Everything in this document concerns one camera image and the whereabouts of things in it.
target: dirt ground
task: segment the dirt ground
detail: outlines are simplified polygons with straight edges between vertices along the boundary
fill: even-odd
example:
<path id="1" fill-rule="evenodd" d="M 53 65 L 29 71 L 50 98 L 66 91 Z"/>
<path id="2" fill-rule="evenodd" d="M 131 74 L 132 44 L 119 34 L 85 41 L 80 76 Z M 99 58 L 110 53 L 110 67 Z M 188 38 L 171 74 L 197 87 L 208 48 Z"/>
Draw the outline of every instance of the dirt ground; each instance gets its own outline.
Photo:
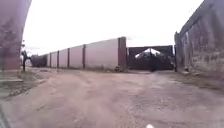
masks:
<path id="1" fill-rule="evenodd" d="M 44 82 L 2 102 L 12 128 L 224 127 L 224 93 L 200 78 L 173 72 L 32 72 Z"/>

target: wall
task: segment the wall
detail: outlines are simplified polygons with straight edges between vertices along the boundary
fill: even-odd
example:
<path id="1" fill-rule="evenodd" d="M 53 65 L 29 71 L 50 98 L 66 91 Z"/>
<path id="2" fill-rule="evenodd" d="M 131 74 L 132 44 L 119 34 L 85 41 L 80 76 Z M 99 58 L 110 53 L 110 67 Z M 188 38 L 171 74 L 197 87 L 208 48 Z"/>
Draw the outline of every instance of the wall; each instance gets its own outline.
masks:
<path id="1" fill-rule="evenodd" d="M 83 68 L 83 45 L 70 48 L 70 68 Z"/>
<path id="2" fill-rule="evenodd" d="M 59 51 L 59 67 L 60 68 L 68 67 L 68 49 Z"/>
<path id="3" fill-rule="evenodd" d="M 84 44 L 48 54 L 48 67 L 57 68 L 127 68 L 126 38 L 115 38 Z"/>
<path id="4" fill-rule="evenodd" d="M 58 53 L 53 52 L 51 53 L 51 67 L 57 68 L 58 62 Z"/>
<path id="5" fill-rule="evenodd" d="M 47 67 L 51 67 L 51 53 L 47 54 Z"/>
<path id="6" fill-rule="evenodd" d="M 205 0 L 176 34 L 178 69 L 224 73 L 224 0 Z"/>
<path id="7" fill-rule="evenodd" d="M 118 39 L 86 45 L 86 67 L 115 69 L 118 66 Z"/>
<path id="8" fill-rule="evenodd" d="M 31 0 L 0 1 L 0 70 L 20 67 L 23 29 Z"/>

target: post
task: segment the post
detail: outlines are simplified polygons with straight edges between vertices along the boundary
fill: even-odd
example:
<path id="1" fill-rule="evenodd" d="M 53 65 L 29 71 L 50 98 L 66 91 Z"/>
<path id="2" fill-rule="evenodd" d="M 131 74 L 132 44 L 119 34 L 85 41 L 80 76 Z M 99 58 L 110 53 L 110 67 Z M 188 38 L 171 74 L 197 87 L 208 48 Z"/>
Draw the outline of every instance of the post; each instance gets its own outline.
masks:
<path id="1" fill-rule="evenodd" d="M 86 44 L 83 45 L 82 48 L 82 67 L 86 68 Z"/>
<path id="2" fill-rule="evenodd" d="M 68 48 L 68 62 L 67 62 L 67 68 L 70 68 L 70 48 Z"/>

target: fence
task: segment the fence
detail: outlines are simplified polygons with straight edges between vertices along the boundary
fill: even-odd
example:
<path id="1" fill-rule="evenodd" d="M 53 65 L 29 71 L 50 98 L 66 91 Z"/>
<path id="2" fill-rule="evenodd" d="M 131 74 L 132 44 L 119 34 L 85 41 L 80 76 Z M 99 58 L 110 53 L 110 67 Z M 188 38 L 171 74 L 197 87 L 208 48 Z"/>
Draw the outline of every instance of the fence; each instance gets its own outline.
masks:
<path id="1" fill-rule="evenodd" d="M 126 38 L 120 37 L 47 54 L 52 68 L 115 69 L 127 67 Z"/>

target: sky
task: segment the sky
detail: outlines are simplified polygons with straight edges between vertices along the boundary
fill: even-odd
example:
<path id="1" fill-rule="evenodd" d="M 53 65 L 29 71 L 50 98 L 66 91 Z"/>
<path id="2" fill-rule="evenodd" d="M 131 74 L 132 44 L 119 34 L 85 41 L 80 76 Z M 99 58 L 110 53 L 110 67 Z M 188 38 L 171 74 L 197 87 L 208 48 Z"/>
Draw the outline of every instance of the sky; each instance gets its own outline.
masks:
<path id="1" fill-rule="evenodd" d="M 23 39 L 30 54 L 127 37 L 127 45 L 174 44 L 203 0 L 32 0 Z"/>

